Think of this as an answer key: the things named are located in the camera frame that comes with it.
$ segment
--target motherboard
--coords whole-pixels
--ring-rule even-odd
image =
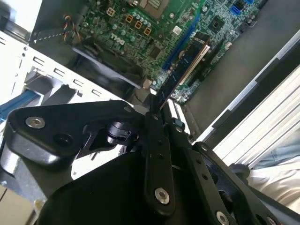
[[[83,38],[93,37],[115,54],[143,68],[159,90],[178,69],[195,36],[207,36],[190,54],[188,71],[178,77],[168,97],[185,103],[234,41],[253,27],[266,0],[92,0],[81,24]]]

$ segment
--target black mounting arm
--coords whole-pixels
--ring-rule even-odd
[[[21,108],[10,113],[0,181],[47,200],[37,225],[280,225],[209,149],[192,146],[155,96],[140,114],[123,101]],[[72,181],[81,156],[125,153]]]

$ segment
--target chip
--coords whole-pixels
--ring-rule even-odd
[[[148,13],[153,19],[158,20],[170,0],[140,0],[139,6]]]
[[[160,52],[161,52],[161,50],[158,47],[154,46],[150,53],[150,57],[152,57],[156,60],[158,55],[160,54]]]
[[[224,21],[221,20],[220,17],[218,16],[215,16],[212,21],[210,22],[208,28],[214,32],[214,33],[218,33],[219,30],[221,30],[221,28],[223,27],[224,25]]]

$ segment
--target screw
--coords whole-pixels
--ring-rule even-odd
[[[201,148],[202,148],[204,151],[208,151],[208,148],[207,148],[205,145],[201,145]]]
[[[130,109],[129,107],[125,106],[124,109],[125,109],[127,112],[131,113],[131,109]]]
[[[217,219],[220,222],[220,224],[222,225],[229,225],[229,220],[227,219],[227,217],[225,216],[224,213],[222,213],[221,211],[218,211],[216,213]]]
[[[28,117],[25,121],[28,127],[35,128],[35,129],[41,129],[45,126],[45,120],[40,117],[31,116]]]
[[[276,225],[275,221],[271,217],[267,217],[271,225]]]
[[[167,205],[170,202],[169,194],[162,188],[159,187],[154,191],[156,199],[163,205]]]
[[[207,12],[207,10],[208,10],[207,6],[203,6],[202,11],[205,13]]]
[[[179,127],[177,127],[176,130],[177,130],[179,133],[182,133],[182,130],[181,130]]]

